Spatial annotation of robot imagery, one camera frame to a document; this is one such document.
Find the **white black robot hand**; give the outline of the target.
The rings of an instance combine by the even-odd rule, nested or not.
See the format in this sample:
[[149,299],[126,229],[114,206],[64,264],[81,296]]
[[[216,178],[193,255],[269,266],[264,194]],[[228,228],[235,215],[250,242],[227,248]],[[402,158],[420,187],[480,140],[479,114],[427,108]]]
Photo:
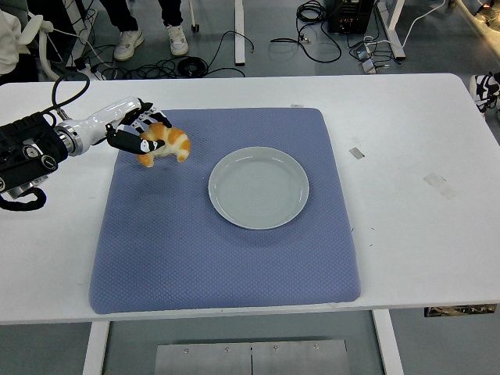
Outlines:
[[77,121],[72,125],[70,134],[74,136],[74,150],[71,155],[81,155],[91,145],[101,141],[107,141],[114,148],[136,155],[156,151],[166,144],[166,141],[159,140],[159,136],[147,141],[139,135],[117,129],[119,125],[130,125],[134,126],[139,134],[143,134],[145,131],[139,130],[139,121],[146,123],[153,120],[158,120],[167,129],[172,128],[172,124],[163,114],[155,113],[152,103],[143,102],[136,97],[121,99],[90,115],[86,120]]

